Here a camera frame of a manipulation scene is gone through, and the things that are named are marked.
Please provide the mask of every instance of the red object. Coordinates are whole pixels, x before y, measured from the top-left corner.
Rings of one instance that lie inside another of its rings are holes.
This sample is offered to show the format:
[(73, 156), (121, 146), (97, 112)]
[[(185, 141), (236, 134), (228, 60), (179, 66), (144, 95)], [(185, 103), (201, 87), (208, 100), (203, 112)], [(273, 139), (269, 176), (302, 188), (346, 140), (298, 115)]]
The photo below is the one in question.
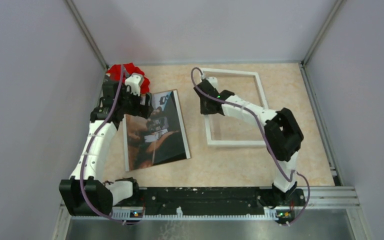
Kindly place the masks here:
[[(124, 68), (128, 72), (128, 74), (140, 74), (143, 76), (143, 83), (140, 86), (140, 93), (146, 94), (150, 92), (150, 80), (145, 77), (145, 73), (137, 66), (131, 63), (123, 64)], [(113, 81), (120, 81), (121, 75), (122, 75), (122, 65), (121, 64), (115, 64), (113, 65), (107, 72), (107, 74), (110, 74), (109, 79)], [(123, 75), (123, 83), (126, 80), (126, 76)]]

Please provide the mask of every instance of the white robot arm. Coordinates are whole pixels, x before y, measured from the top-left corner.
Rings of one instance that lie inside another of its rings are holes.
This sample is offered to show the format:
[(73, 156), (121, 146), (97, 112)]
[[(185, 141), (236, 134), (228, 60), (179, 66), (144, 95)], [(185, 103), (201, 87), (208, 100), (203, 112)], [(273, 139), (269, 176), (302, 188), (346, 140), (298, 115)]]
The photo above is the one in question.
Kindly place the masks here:
[[(112, 206), (133, 195), (134, 187), (137, 185), (134, 180), (121, 179), (104, 186), (103, 173), (111, 141), (124, 114), (147, 118), (150, 113), (151, 96), (141, 95), (143, 81), (142, 75), (132, 74), (122, 85), (118, 99), (115, 99), (118, 82), (109, 80), (102, 85), (103, 97), (100, 99), (100, 106), (90, 114), (89, 132), (83, 152), (69, 179), (62, 180), (59, 185), (59, 191), (71, 215), (93, 215), (80, 193), (79, 182), (84, 159), (87, 159), (83, 172), (85, 190), (88, 192), (89, 200), (100, 212), (108, 215)], [(116, 102), (115, 111), (105, 122), (114, 102)]]
[[(292, 112), (284, 108), (281, 111), (264, 108), (247, 102), (235, 95), (231, 91), (217, 91), (218, 83), (215, 77), (207, 77), (197, 85), (204, 93), (223, 100), (225, 103), (215, 102), (203, 96), (199, 91), (196, 93), (200, 97), (201, 114), (222, 114), (224, 116), (233, 117), (257, 127), (255, 117), (244, 108), (251, 110), (256, 114), (260, 125), (264, 127), (265, 135), (270, 143), (270, 147), (283, 171), (288, 175), (295, 171), (297, 164), (298, 150), (304, 136), (292, 115)], [(282, 173), (277, 170), (273, 186), (283, 193), (293, 191), (296, 188), (295, 174), (292, 174), (291, 181), (288, 181)]]

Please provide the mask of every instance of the printed picture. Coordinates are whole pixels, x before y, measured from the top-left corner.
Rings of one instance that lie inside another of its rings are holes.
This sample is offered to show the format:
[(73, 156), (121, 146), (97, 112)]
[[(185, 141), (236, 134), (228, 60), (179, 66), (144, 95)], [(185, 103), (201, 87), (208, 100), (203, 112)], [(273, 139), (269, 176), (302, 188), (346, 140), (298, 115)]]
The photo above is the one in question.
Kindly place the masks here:
[(154, 93), (151, 102), (148, 119), (124, 116), (126, 171), (191, 158), (177, 90)]

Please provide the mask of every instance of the tabletop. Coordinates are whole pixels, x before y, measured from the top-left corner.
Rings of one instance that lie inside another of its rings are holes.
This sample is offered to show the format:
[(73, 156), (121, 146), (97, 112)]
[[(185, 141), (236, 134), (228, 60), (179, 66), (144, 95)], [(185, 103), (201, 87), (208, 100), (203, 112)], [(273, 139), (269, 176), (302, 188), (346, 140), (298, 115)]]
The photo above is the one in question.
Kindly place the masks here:
[[(151, 82), (152, 93), (177, 89), (191, 158), (126, 172), (124, 133), (120, 127), (111, 142), (103, 181), (133, 177), (141, 187), (271, 186), (276, 166), (265, 147), (207, 145), (204, 116), (200, 114), (200, 100), (190, 77), (195, 66), (258, 73), (268, 107), (290, 109), (303, 132), (297, 171), (307, 177), (311, 186), (334, 185), (297, 63), (139, 66)], [(213, 75), (217, 77), (219, 92), (226, 89), (248, 102), (262, 105), (253, 77)], [(210, 125), (213, 140), (262, 140), (258, 128), (235, 118), (211, 115)], [(298, 185), (304, 186), (305, 182), (298, 178)]]

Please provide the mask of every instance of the gray wall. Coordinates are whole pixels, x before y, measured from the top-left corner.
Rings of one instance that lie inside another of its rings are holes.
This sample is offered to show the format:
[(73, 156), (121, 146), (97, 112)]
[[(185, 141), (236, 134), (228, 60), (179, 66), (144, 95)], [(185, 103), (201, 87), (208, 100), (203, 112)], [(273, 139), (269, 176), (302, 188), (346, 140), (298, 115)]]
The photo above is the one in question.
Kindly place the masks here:
[(62, 0), (0, 1), (0, 239), (49, 239), (103, 70)]
[(343, 179), (384, 239), (384, 1), (347, 1), (309, 74)]
[(74, 0), (108, 63), (304, 58), (335, 0)]

